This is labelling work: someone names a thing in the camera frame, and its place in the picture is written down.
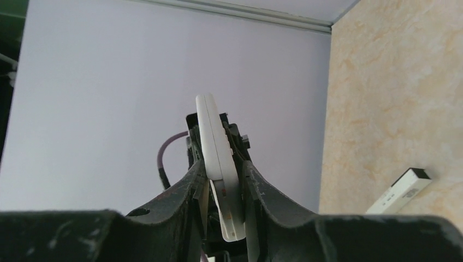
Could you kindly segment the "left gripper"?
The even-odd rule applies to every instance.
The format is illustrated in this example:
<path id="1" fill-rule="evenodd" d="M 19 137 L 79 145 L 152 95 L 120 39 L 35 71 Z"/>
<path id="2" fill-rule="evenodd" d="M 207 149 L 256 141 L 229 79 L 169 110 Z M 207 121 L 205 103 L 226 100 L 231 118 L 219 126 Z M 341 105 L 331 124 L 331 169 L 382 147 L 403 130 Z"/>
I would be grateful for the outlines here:
<path id="1" fill-rule="evenodd" d="M 237 156 L 233 157 L 233 160 L 235 163 L 238 163 L 238 170 L 241 170 L 241 163 L 245 160 L 251 160 L 251 157 L 248 153 L 248 149 L 250 148 L 249 139 L 246 135 L 242 136 L 240 134 L 237 124 L 229 123 L 226 113 L 220 114 L 219 117 L 222 121 L 223 127 L 225 128 L 225 134 L 229 141 L 230 148 L 232 149 L 232 153 L 238 154 Z M 191 168 L 196 161 L 204 158 L 197 113 L 187 115 L 186 122 L 188 127 L 188 168 Z"/>

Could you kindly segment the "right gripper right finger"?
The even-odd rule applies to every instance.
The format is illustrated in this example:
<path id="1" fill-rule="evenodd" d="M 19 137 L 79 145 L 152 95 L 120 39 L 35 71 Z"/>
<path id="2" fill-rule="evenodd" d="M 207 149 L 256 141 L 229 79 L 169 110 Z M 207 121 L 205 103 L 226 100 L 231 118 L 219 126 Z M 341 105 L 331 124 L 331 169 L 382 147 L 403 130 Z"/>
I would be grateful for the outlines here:
<path id="1" fill-rule="evenodd" d="M 242 164 L 249 261 L 462 261 L 462 233 L 437 216 L 319 215 Z"/>

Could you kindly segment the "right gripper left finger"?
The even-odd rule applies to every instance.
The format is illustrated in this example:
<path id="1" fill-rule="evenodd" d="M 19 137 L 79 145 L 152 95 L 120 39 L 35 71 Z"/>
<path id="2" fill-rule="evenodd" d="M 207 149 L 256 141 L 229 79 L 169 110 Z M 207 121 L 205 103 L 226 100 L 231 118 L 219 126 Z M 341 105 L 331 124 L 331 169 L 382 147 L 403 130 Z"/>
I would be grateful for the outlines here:
<path id="1" fill-rule="evenodd" d="M 203 161 L 122 215 L 114 210 L 1 213 L 1 261 L 199 261 Z"/>

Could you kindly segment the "white remote control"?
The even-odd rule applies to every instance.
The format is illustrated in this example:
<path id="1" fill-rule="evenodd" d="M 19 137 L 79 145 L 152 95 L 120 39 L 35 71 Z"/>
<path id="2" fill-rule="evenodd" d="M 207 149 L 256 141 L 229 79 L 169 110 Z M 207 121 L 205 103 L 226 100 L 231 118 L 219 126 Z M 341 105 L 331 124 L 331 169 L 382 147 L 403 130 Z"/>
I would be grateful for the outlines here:
<path id="1" fill-rule="evenodd" d="M 211 94 L 195 98 L 205 171 L 210 181 L 224 241 L 246 237 L 238 172 L 232 149 Z"/>

